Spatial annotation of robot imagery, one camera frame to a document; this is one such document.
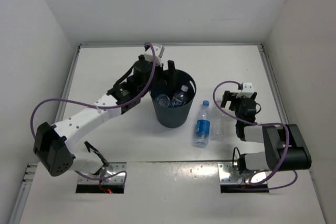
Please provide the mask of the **small blue-label plastic bottle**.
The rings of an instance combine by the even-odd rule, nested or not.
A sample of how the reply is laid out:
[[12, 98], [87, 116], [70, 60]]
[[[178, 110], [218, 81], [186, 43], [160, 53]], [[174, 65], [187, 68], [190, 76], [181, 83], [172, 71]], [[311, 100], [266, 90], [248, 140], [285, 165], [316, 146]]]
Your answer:
[[160, 94], [155, 98], [155, 102], [164, 108], [168, 108], [171, 100], [166, 94]]

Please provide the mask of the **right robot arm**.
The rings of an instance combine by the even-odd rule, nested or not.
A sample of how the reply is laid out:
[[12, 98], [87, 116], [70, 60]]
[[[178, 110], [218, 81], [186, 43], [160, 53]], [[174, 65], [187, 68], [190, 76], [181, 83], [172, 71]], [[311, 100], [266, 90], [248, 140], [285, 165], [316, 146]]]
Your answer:
[[235, 129], [237, 137], [244, 142], [261, 143], [264, 150], [259, 153], [239, 153], [236, 168], [239, 173], [252, 173], [258, 170], [273, 171], [280, 159], [285, 156], [279, 171], [305, 170], [312, 164], [311, 155], [296, 124], [285, 126], [256, 125], [258, 103], [257, 93], [243, 96], [225, 91], [221, 108], [229, 101], [229, 110], [238, 118]]

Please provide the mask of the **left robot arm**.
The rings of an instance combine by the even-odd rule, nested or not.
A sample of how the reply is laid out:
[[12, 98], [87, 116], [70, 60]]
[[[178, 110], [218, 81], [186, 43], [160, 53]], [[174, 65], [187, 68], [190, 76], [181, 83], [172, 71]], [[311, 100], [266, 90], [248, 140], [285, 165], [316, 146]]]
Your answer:
[[89, 143], [85, 144], [86, 153], [74, 153], [77, 142], [101, 124], [138, 105], [154, 85], [172, 87], [177, 83], [178, 71], [172, 60], [168, 61], [167, 70], [146, 60], [138, 60], [134, 70], [133, 75], [117, 81], [84, 110], [53, 125], [45, 122], [37, 128], [33, 150], [52, 177], [68, 170], [98, 175], [108, 167], [107, 160]]

